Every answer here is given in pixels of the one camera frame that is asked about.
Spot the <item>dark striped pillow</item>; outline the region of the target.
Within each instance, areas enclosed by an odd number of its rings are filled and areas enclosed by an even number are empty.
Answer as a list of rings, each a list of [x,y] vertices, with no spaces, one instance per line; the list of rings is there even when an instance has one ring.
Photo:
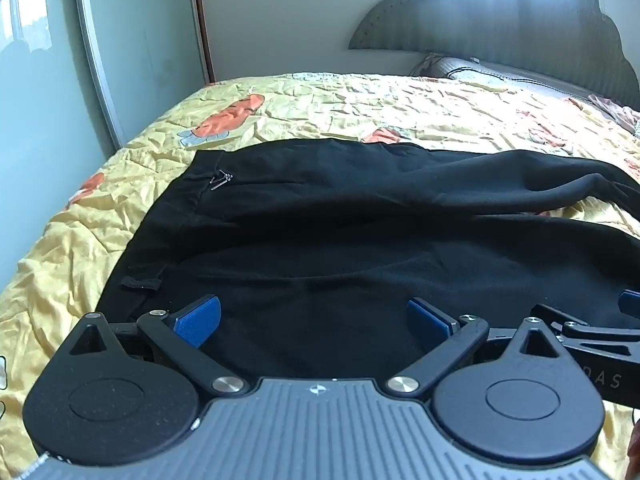
[[[519,88],[545,96],[574,96],[588,99],[594,91],[550,76],[499,64],[483,64],[477,58],[453,58],[430,53],[413,67],[413,77],[462,80],[482,86]]]

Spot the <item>grey padded headboard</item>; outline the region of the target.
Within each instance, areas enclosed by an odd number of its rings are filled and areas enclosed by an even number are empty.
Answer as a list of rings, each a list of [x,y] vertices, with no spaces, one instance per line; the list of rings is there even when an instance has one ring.
[[[382,0],[348,46],[478,58],[639,105],[637,74],[599,0]]]

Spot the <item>black pants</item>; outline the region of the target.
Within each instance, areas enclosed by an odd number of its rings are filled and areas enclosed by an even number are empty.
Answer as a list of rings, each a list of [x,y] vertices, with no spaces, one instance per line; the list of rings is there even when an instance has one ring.
[[[277,141],[200,151],[145,215],[98,303],[112,322],[222,307],[204,351],[245,377],[386,377],[422,352],[406,307],[518,325],[548,304],[636,327],[639,243],[562,219],[595,197],[639,211],[638,183],[598,160],[413,144]]]

